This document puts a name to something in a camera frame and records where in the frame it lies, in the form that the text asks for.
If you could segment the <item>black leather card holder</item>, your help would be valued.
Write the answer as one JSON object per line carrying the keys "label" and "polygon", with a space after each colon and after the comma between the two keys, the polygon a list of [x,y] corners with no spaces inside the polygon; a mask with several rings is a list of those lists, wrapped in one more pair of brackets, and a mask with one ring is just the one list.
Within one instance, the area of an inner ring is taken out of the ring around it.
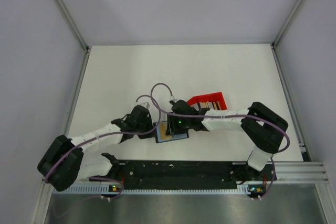
{"label": "black leather card holder", "polygon": [[182,134],[172,133],[168,121],[163,121],[160,123],[156,122],[153,125],[157,126],[156,133],[155,133],[155,142],[157,144],[167,143],[171,141],[178,141],[178,140],[189,138],[188,132],[185,132]]}

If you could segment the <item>red plastic card tray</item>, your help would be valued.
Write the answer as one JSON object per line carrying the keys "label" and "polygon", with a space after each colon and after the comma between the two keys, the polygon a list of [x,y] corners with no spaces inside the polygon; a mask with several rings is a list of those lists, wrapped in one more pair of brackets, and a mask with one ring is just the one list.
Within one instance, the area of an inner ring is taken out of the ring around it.
{"label": "red plastic card tray", "polygon": [[217,101],[220,104],[221,110],[227,110],[227,105],[225,103],[224,96],[221,92],[194,96],[187,101],[187,104],[199,111],[200,109],[198,108],[197,104],[199,102],[207,102],[207,101],[209,102]]}

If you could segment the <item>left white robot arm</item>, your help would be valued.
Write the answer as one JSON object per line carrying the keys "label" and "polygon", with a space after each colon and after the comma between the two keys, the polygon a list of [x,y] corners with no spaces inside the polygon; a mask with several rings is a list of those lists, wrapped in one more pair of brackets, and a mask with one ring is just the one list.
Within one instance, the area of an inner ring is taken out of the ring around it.
{"label": "left white robot arm", "polygon": [[114,180],[119,174],[117,160],[107,148],[134,136],[153,136],[153,123],[148,103],[136,105],[131,113],[106,126],[72,138],[60,135],[52,142],[37,169],[56,191],[68,189],[74,182],[103,176]]}

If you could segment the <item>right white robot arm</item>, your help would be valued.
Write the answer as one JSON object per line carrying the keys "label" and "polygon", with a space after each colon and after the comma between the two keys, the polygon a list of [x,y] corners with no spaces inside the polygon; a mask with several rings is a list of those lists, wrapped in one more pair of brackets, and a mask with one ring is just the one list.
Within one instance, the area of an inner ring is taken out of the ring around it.
{"label": "right white robot arm", "polygon": [[184,130],[246,133],[254,143],[245,166],[245,174],[252,180],[262,176],[267,162],[290,145],[286,133],[287,121],[260,102],[253,102],[250,107],[236,111],[210,108],[197,110],[184,100],[172,100],[170,104],[172,112],[167,115],[176,119],[178,126]]}

